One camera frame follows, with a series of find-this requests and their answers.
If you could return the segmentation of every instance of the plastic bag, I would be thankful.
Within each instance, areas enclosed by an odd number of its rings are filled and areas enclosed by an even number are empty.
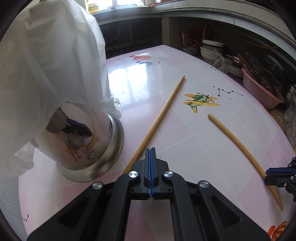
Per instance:
[[[32,168],[15,153],[65,101],[120,117],[104,47],[96,19],[74,0],[42,1],[17,16],[0,42],[0,176]]]
[[[296,132],[296,97],[293,96],[292,101],[286,110],[286,120],[287,120],[287,126],[286,126],[286,136],[293,147],[293,150],[296,147],[295,143],[295,132]]]
[[[228,65],[231,64],[231,60],[222,56],[216,49],[214,49],[213,54],[216,55],[216,57],[209,64],[227,74]]]

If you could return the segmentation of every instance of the wooden chopstick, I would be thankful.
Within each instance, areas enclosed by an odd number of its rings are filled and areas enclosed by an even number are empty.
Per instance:
[[[141,157],[144,149],[148,145],[150,139],[152,138],[152,136],[153,136],[154,132],[156,131],[157,127],[159,126],[161,120],[165,116],[165,113],[167,112],[168,108],[170,107],[171,103],[173,102],[173,100],[174,100],[178,90],[180,89],[184,79],[185,79],[185,76],[183,76],[182,79],[180,80],[180,82],[177,84],[176,88],[174,89],[174,91],[172,92],[172,94],[169,97],[168,101],[166,102],[163,110],[161,111],[161,113],[157,117],[156,121],[153,123],[152,127],[150,128],[150,130],[146,134],[145,138],[143,139],[142,143],[138,147],[137,151],[135,152],[135,154],[131,158],[131,160],[128,163],[128,165],[126,166],[126,168],[124,169],[123,174],[130,172],[132,170],[132,168],[133,168],[134,162],[139,160],[139,158]]]
[[[242,152],[249,158],[249,160],[253,163],[255,168],[258,170],[258,172],[261,174],[263,179],[266,177],[265,171],[262,169],[260,164],[256,161],[256,159],[252,156],[252,154],[247,150],[247,148],[228,130],[220,121],[218,121],[212,114],[208,114],[208,118],[214,122],[226,135],[230,137],[230,139],[242,150]],[[269,186],[270,190],[272,191],[276,201],[279,204],[279,207],[281,210],[284,210],[283,203],[281,202],[281,198],[279,197],[279,194],[277,193],[274,186]]]

